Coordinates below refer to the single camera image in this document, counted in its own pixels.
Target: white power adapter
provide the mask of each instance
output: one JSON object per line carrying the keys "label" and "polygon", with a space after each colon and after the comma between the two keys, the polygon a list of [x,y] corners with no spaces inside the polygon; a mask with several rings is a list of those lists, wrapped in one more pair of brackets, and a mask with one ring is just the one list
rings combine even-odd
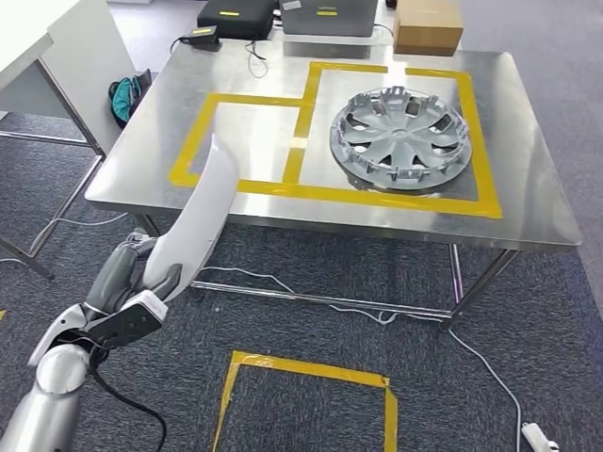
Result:
{"label": "white power adapter", "polygon": [[557,443],[547,439],[538,424],[523,424],[521,433],[528,440],[528,443],[532,446],[534,452],[558,452],[559,450]]}

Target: robotic arm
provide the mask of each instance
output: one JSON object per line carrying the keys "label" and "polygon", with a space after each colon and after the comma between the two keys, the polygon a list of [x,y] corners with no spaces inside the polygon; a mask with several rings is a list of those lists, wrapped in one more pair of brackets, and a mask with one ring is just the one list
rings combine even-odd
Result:
{"label": "robotic arm", "polygon": [[[236,161],[213,137],[198,184],[171,229],[158,238],[131,235],[115,249],[85,301],[57,317],[32,353],[28,365],[36,367],[35,381],[14,413],[0,452],[69,450],[91,366],[161,328],[166,303],[214,250],[238,178]],[[146,256],[144,271],[132,280],[137,261]]]}

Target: cardboard box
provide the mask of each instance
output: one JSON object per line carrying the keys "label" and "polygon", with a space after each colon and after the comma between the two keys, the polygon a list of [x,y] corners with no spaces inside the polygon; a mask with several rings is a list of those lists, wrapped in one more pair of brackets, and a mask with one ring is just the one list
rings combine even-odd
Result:
{"label": "cardboard box", "polygon": [[463,34],[460,8],[450,0],[398,0],[394,53],[454,54]]}

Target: laptop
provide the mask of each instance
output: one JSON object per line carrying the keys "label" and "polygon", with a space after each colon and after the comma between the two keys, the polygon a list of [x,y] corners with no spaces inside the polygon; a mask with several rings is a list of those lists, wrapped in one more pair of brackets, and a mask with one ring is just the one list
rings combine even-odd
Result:
{"label": "laptop", "polygon": [[278,0],[288,35],[373,35],[377,0]]}

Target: yellow tape square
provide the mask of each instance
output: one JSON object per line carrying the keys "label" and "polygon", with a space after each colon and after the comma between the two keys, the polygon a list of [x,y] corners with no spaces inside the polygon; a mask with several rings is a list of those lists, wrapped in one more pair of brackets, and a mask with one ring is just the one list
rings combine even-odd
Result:
{"label": "yellow tape square", "polygon": [[294,372],[297,374],[321,377],[324,379],[338,379],[341,381],[374,386],[376,388],[383,388],[386,392],[383,450],[385,452],[395,452],[398,450],[398,400],[392,393],[391,389],[389,389],[389,379],[388,378],[370,372],[336,367],[334,365],[307,363],[234,350],[232,351],[232,358],[230,360],[230,365],[228,367],[228,373],[224,381],[224,389],[222,392],[222,398],[220,402],[220,414],[217,418],[217,426],[215,429],[215,437],[214,439],[214,446],[212,447],[213,452],[215,452],[217,448],[217,441],[224,423],[224,416],[226,414],[226,408],[228,408],[228,403],[230,401],[230,395],[232,393],[235,380],[237,378],[239,368],[242,365]]}
{"label": "yellow tape square", "polygon": [[306,144],[314,115],[314,107],[322,71],[387,73],[388,67],[312,61],[306,79],[303,95],[300,99],[209,92],[202,106],[199,115],[195,120],[185,139],[180,155],[169,173],[169,180],[175,186],[194,187],[197,184],[199,175],[190,172],[191,164],[197,152],[198,144],[215,113],[218,103],[290,106],[299,108],[299,112],[294,136],[291,141],[289,155],[283,172],[282,182],[242,179],[238,187],[239,192],[423,210],[452,215],[502,218],[502,212],[497,196],[492,172],[488,163],[486,144],[475,101],[473,85],[469,73],[406,68],[407,75],[451,78],[457,82],[461,111],[469,125],[469,135],[473,150],[471,165],[473,169],[477,191],[476,201],[300,184],[300,175],[302,172]]}

